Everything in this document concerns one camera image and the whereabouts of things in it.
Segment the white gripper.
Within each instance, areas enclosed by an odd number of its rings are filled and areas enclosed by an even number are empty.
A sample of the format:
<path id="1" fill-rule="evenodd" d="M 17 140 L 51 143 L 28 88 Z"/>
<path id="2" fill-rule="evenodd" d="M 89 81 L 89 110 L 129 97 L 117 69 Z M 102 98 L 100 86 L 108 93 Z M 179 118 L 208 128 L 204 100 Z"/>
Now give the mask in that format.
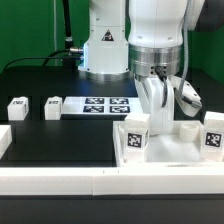
<path id="1" fill-rule="evenodd" d="M 135 76 L 135 87 L 142 111 L 150 115 L 150 134 L 168 134 L 174 124 L 174 103 L 177 102 L 185 115 L 194 117 L 202 107 L 201 98 L 188 81 L 179 93 L 181 78 L 167 78 L 167 100 L 164 100 L 164 83 L 157 75 Z"/>

